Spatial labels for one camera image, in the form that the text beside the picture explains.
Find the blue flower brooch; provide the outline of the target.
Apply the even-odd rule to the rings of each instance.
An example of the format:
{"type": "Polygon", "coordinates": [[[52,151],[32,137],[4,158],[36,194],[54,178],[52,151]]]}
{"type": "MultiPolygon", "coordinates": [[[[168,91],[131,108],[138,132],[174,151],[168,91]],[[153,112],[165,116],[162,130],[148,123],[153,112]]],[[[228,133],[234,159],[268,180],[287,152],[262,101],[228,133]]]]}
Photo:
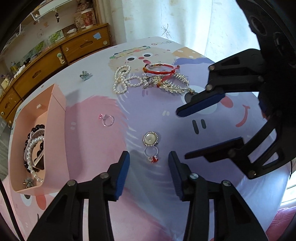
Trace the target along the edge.
{"type": "Polygon", "coordinates": [[[23,182],[23,185],[25,185],[26,188],[31,188],[31,187],[34,187],[34,179],[28,177],[28,178],[25,178],[24,182],[23,182]]]}

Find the pink jewelry tray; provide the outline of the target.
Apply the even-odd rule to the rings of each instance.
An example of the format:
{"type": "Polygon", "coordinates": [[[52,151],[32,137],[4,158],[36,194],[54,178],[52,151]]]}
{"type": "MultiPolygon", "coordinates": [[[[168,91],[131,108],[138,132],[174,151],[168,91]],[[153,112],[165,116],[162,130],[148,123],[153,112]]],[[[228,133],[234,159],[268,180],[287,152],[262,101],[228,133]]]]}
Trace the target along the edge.
{"type": "Polygon", "coordinates": [[[59,191],[69,180],[65,150],[66,98],[53,84],[21,107],[9,157],[12,190],[27,195],[59,191]]]}

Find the white floral curtain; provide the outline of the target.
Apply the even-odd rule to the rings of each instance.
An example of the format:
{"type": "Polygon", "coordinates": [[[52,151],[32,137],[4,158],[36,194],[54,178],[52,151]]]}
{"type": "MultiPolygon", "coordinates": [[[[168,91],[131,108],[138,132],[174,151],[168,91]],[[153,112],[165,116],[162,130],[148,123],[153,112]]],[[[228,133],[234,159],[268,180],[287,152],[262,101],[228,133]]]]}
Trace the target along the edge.
{"type": "Polygon", "coordinates": [[[94,1],[114,44],[148,37],[172,40],[217,62],[259,49],[256,35],[236,1],[94,1]]]}

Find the pink band smart watch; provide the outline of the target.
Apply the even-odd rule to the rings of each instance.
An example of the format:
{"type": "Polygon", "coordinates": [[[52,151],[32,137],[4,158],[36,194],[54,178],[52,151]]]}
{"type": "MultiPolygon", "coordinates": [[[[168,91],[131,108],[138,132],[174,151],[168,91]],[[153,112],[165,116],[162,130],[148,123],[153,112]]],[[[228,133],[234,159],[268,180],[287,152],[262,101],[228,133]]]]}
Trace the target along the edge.
{"type": "Polygon", "coordinates": [[[44,170],[44,140],[45,127],[43,125],[40,128],[36,126],[28,134],[23,154],[24,165],[27,169],[32,166],[37,172],[44,170]]]}

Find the round pearl brooch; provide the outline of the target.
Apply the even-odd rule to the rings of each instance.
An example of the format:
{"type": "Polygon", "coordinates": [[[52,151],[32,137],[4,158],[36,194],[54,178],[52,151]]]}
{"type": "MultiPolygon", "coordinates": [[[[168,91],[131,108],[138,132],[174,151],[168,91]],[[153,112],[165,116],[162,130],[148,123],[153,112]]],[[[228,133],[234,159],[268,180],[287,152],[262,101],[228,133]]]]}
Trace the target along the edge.
{"type": "Polygon", "coordinates": [[[156,132],[150,131],[144,134],[142,142],[146,147],[152,147],[158,143],[158,139],[158,134],[156,132]]]}

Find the cartoon printed table cover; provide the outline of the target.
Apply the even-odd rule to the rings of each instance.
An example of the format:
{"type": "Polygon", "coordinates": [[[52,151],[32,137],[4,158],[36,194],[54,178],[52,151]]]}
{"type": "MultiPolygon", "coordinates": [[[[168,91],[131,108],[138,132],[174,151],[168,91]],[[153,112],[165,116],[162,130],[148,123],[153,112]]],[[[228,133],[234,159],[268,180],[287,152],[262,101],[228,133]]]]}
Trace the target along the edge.
{"type": "Polygon", "coordinates": [[[288,165],[252,92],[158,37],[65,68],[18,105],[10,192],[26,240],[268,240],[288,165]]]}

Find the red patterned cup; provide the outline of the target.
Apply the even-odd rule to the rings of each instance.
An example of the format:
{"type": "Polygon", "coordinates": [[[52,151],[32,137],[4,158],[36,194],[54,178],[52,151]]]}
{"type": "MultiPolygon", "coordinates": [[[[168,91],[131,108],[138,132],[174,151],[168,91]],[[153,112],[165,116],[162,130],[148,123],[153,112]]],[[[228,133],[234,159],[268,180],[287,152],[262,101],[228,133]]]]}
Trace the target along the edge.
{"type": "Polygon", "coordinates": [[[86,9],[82,11],[81,19],[83,21],[83,26],[85,28],[90,28],[97,23],[95,18],[95,12],[93,9],[86,9]]]}

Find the wooden desk with drawers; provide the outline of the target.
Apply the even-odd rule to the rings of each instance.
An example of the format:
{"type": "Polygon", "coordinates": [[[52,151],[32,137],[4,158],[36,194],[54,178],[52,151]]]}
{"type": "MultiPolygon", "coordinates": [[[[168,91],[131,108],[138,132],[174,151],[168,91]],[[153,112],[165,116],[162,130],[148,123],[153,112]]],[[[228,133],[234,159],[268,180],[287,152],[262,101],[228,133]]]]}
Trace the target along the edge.
{"type": "Polygon", "coordinates": [[[79,30],[50,46],[21,71],[1,95],[1,120],[12,125],[17,108],[45,81],[78,60],[110,46],[108,23],[79,30]]]}

